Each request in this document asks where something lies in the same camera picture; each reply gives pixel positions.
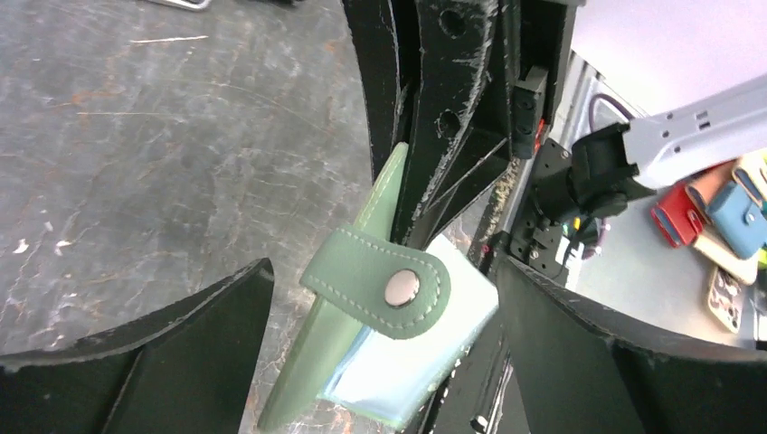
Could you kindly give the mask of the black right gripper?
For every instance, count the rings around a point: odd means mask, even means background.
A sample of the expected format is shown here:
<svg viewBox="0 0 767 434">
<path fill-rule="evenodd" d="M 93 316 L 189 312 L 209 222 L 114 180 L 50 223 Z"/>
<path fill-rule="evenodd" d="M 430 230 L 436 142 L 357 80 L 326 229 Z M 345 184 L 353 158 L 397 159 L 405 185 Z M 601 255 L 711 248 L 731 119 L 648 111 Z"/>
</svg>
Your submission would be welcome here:
<svg viewBox="0 0 767 434">
<path fill-rule="evenodd" d="M 409 146 L 393 240 L 423 249 L 554 123 L 583 1 L 347 0 L 373 178 Z"/>
</svg>

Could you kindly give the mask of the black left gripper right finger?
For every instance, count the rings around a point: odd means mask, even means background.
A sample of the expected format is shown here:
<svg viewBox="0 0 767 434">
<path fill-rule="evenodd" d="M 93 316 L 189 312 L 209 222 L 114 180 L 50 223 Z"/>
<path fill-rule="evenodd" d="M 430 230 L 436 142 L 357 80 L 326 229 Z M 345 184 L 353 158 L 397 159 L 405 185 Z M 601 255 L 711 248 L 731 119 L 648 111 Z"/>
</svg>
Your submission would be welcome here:
<svg viewBox="0 0 767 434">
<path fill-rule="evenodd" d="M 512 258 L 496 286 L 534 433 L 763 433 L 766 354 L 647 324 Z"/>
</svg>

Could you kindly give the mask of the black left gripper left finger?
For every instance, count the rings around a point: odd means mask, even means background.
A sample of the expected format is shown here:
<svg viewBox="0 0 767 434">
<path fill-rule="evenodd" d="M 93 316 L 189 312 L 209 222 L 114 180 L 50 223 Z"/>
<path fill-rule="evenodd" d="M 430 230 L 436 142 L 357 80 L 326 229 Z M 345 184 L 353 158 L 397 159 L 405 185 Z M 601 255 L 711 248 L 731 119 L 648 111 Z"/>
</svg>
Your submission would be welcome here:
<svg viewBox="0 0 767 434">
<path fill-rule="evenodd" d="M 1 358 L 4 433 L 234 433 L 274 289 L 260 259 L 132 322 Z"/>
</svg>

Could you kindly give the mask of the green card holder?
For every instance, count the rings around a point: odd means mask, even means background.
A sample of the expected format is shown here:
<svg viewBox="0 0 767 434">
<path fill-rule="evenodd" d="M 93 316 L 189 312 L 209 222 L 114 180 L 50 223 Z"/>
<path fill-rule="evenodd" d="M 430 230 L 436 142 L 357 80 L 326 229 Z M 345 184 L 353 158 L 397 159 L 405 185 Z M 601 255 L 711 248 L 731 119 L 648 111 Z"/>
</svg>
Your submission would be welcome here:
<svg viewBox="0 0 767 434">
<path fill-rule="evenodd" d="M 273 432 L 331 401 L 405 428 L 498 307 L 497 290 L 446 237 L 390 241 L 408 155 L 398 144 L 354 223 L 333 230 L 300 283 L 315 293 L 258 427 Z"/>
</svg>

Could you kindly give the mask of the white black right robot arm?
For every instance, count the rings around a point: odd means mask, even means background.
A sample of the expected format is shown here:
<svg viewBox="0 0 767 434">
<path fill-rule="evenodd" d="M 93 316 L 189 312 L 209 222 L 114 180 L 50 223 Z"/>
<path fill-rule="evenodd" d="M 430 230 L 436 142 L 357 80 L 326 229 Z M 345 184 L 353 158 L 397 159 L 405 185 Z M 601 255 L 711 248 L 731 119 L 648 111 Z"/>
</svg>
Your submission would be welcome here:
<svg viewBox="0 0 767 434">
<path fill-rule="evenodd" d="M 347 1 L 373 174 L 404 143 L 388 239 L 424 248 L 554 123 L 575 1 Z M 757 150 L 766 79 L 592 133 L 538 191 L 544 217 L 608 217 L 709 166 Z"/>
</svg>

